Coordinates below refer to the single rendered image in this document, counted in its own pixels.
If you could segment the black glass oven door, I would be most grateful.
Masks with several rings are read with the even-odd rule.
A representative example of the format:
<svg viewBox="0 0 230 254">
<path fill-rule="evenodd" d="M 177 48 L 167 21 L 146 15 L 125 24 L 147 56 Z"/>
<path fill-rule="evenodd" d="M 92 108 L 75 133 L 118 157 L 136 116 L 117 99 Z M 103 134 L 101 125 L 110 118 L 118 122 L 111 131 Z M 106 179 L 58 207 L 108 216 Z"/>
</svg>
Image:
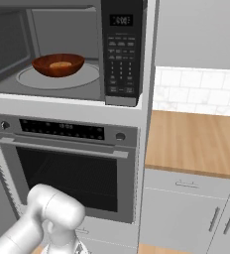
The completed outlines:
<svg viewBox="0 0 230 254">
<path fill-rule="evenodd" d="M 135 148 L 14 139 L 95 152 L 128 152 L 127 159 L 114 159 L 0 144 L 21 204 L 27 202 L 27 194 L 32 187 L 43 184 L 77 199 L 86 207 L 88 216 L 126 223 L 134 221 Z"/>
</svg>

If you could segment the grey microwave door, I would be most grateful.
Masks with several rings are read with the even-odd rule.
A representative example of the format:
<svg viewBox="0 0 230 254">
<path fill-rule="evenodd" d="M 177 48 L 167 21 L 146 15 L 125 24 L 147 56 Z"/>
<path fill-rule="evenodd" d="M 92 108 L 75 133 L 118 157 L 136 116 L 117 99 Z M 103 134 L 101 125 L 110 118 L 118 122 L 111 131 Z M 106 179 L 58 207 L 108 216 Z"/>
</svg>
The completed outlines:
<svg viewBox="0 0 230 254">
<path fill-rule="evenodd" d="M 34 58 L 27 12 L 0 8 L 0 81 L 30 65 Z"/>
</svg>

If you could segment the steel built-in oven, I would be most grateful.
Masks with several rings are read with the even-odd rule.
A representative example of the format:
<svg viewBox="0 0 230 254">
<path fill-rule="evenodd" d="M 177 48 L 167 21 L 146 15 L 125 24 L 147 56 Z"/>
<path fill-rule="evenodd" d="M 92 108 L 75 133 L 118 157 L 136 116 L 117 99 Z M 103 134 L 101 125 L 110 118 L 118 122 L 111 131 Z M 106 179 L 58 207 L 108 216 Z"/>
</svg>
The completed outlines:
<svg viewBox="0 0 230 254">
<path fill-rule="evenodd" d="M 88 216 L 133 221 L 135 127 L 0 114 L 0 148 L 20 205 L 37 184 L 77 199 Z"/>
</svg>

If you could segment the grey tall oven cabinet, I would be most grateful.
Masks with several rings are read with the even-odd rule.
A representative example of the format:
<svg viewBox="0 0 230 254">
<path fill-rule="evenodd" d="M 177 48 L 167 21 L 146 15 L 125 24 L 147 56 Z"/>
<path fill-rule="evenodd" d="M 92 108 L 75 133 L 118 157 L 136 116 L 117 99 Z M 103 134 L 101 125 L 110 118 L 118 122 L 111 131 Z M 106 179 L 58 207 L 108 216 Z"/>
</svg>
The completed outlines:
<svg viewBox="0 0 230 254">
<path fill-rule="evenodd" d="M 135 127 L 138 130 L 133 208 L 134 221 L 131 223 L 139 224 L 139 238 L 145 156 L 152 111 L 151 94 L 154 88 L 155 80 L 155 49 L 158 14 L 159 0 L 148 0 L 146 29 L 144 36 L 144 61 L 141 71 L 142 93 L 140 94 L 138 102 L 135 106 L 114 105 L 97 100 L 0 93 L 0 114 L 3 115 L 54 119 L 61 122 L 73 121 L 126 126 Z M 19 204 L 20 199 L 16 188 L 13 186 L 13 180 L 9 173 L 1 148 L 0 179 L 3 184 L 3 188 L 9 197 L 11 206 L 16 214 L 17 222 L 25 213 L 27 204 Z M 50 243 L 48 224 L 49 222 L 47 220 L 43 222 L 44 238 L 41 244 L 36 248 L 40 249 L 41 252 L 43 252 L 45 247 Z M 78 235 L 77 237 L 85 245 L 89 254 L 137 254 L 138 252 L 138 245 L 136 247 L 127 247 L 114 243 L 103 242 L 100 240 L 92 240 L 85 237 L 80 237 Z"/>
</svg>

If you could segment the grey cupboard door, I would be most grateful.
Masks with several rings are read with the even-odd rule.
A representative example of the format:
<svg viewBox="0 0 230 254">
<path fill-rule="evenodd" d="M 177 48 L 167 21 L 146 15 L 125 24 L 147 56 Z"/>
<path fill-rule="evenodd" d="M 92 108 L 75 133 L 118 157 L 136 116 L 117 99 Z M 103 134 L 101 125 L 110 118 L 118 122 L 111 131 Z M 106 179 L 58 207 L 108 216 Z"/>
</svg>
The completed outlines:
<svg viewBox="0 0 230 254">
<path fill-rule="evenodd" d="M 207 254 L 230 254 L 230 200 L 227 202 Z"/>
<path fill-rule="evenodd" d="M 206 254 L 225 200 L 174 191 L 144 189 L 140 242 Z M 208 231 L 216 207 L 213 230 Z"/>
</svg>

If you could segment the grey black microwave oven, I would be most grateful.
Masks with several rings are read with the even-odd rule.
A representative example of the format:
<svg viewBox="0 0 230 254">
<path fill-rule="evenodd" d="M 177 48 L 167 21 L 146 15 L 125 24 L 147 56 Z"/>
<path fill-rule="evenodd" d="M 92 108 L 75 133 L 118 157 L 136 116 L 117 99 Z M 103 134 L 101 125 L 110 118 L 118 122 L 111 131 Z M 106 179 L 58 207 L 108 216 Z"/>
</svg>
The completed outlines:
<svg viewBox="0 0 230 254">
<path fill-rule="evenodd" d="M 35 59 L 77 54 L 83 67 L 48 77 L 32 64 L 0 81 L 0 93 L 97 100 L 135 106 L 142 93 L 148 0 L 0 0 L 25 10 Z"/>
</svg>

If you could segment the grey drawer front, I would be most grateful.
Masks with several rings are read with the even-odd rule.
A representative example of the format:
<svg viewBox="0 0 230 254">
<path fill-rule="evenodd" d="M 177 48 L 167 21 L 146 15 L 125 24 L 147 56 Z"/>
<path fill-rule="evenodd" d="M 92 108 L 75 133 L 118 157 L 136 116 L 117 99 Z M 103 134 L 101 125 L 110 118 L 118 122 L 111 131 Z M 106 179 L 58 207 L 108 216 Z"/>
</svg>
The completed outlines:
<svg viewBox="0 0 230 254">
<path fill-rule="evenodd" d="M 145 188 L 227 198 L 230 180 L 145 169 Z"/>
</svg>

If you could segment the grey drawer under oven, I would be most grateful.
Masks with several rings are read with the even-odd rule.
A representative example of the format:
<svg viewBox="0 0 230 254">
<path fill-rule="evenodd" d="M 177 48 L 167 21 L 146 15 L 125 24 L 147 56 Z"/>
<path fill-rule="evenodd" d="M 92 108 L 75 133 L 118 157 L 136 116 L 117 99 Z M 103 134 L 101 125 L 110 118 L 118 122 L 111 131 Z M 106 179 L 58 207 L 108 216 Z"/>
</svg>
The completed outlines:
<svg viewBox="0 0 230 254">
<path fill-rule="evenodd" d="M 86 216 L 76 232 L 80 237 L 136 247 L 139 239 L 139 224 Z"/>
</svg>

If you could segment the brown wooden bowl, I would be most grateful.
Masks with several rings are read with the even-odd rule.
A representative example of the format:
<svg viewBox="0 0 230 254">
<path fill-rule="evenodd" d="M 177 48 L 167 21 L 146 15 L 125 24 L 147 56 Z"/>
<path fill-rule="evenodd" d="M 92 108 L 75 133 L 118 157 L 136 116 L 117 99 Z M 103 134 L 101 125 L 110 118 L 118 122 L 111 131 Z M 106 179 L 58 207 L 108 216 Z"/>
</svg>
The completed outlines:
<svg viewBox="0 0 230 254">
<path fill-rule="evenodd" d="M 53 54 L 36 58 L 33 68 L 48 77 L 65 77 L 77 73 L 83 66 L 85 58 L 75 54 Z"/>
</svg>

